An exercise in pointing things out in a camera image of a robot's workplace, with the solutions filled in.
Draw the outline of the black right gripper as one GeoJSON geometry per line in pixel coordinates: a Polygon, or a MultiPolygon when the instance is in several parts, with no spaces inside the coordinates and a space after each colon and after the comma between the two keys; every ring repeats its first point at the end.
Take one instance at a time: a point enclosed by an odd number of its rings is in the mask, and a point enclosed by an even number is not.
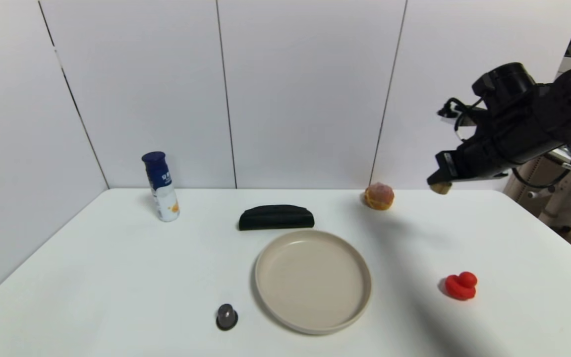
{"type": "Polygon", "coordinates": [[[474,135],[456,149],[435,155],[438,168],[429,186],[457,181],[492,180],[509,169],[509,140],[501,135],[474,135]]]}

